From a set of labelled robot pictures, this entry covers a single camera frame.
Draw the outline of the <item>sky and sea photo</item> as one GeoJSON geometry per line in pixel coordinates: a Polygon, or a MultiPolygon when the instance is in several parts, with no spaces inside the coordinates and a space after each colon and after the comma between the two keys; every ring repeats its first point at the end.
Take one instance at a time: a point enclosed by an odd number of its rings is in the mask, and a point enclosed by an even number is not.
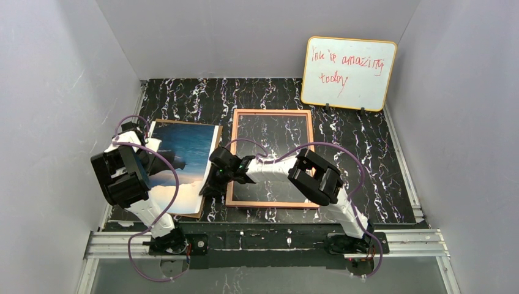
{"type": "Polygon", "coordinates": [[[200,195],[209,175],[209,156],[220,143],[222,127],[158,119],[152,123],[151,148],[173,166],[179,178],[178,195],[168,213],[198,219],[203,212],[200,195]]]}

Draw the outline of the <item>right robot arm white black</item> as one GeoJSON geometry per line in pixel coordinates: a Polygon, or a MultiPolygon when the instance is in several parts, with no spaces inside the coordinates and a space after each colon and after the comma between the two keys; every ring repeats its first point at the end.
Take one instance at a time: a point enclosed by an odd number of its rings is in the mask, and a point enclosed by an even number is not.
{"type": "Polygon", "coordinates": [[[209,174],[200,195],[221,192],[231,182],[289,182],[307,200],[330,211],[346,236],[357,239],[373,236],[369,220],[348,196],[339,169],[309,149],[307,144],[271,160],[257,156],[238,157],[219,146],[209,156],[209,162],[209,174]]]}

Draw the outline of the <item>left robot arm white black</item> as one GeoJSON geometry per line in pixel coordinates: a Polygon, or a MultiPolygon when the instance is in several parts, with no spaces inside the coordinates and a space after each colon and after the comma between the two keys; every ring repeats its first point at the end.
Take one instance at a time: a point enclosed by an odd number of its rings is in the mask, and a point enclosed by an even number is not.
{"type": "Polygon", "coordinates": [[[157,241],[182,242],[185,236],[173,218],[149,195],[150,177],[164,171],[184,169],[186,163],[175,153],[158,152],[159,139],[149,136],[134,122],[120,122],[109,147],[91,157],[103,196],[111,206],[136,215],[157,241]]]}

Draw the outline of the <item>whiteboard with red writing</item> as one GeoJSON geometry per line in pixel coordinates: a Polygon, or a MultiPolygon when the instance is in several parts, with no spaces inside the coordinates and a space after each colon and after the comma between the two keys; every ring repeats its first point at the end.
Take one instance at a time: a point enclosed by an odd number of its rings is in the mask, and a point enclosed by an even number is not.
{"type": "Polygon", "coordinates": [[[307,42],[301,101],[381,111],[396,54],[393,41],[313,36],[307,42]]]}

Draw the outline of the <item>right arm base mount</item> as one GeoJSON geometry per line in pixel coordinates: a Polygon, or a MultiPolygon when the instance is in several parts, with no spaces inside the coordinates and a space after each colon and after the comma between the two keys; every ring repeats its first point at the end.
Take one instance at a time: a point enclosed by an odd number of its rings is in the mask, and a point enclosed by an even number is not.
{"type": "Polygon", "coordinates": [[[372,237],[357,239],[344,234],[329,234],[324,241],[324,248],[330,254],[360,254],[365,258],[373,258],[376,254],[390,252],[387,238],[384,234],[378,237],[378,242],[372,237]]]}

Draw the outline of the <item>aluminium rail at front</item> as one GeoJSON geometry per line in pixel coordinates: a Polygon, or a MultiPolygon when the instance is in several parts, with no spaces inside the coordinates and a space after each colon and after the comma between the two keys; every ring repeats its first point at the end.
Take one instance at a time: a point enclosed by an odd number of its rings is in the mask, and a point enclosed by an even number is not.
{"type": "MultiPolygon", "coordinates": [[[[379,230],[375,236],[383,246],[385,257],[450,257],[439,230],[379,230]]],[[[223,229],[186,235],[193,255],[221,252],[308,252],[323,250],[328,233],[317,230],[223,229]]],[[[85,258],[157,258],[151,252],[151,235],[135,236],[133,232],[94,232],[88,241],[85,258]]]]}

